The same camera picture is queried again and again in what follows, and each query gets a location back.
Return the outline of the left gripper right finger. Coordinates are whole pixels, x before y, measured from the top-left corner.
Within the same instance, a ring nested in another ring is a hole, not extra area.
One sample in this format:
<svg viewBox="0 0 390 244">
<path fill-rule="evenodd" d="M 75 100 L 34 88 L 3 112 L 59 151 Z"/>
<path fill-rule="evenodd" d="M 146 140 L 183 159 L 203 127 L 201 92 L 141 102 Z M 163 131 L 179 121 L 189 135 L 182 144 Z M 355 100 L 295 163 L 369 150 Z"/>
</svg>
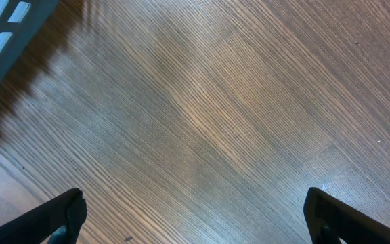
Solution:
<svg viewBox="0 0 390 244">
<path fill-rule="evenodd" d="M 389 227 L 319 188 L 308 190 L 303 213 L 315 244 L 390 243 Z"/>
</svg>

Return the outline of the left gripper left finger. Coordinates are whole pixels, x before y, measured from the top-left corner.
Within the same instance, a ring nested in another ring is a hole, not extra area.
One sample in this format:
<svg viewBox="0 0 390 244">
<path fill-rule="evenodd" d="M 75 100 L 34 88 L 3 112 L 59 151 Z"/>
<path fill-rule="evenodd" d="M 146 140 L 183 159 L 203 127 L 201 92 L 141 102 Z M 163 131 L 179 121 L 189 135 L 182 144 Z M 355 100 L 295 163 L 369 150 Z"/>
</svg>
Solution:
<svg viewBox="0 0 390 244">
<path fill-rule="evenodd" d="M 72 188 L 0 226 L 0 244 L 76 243 L 86 221 L 83 192 Z"/>
</svg>

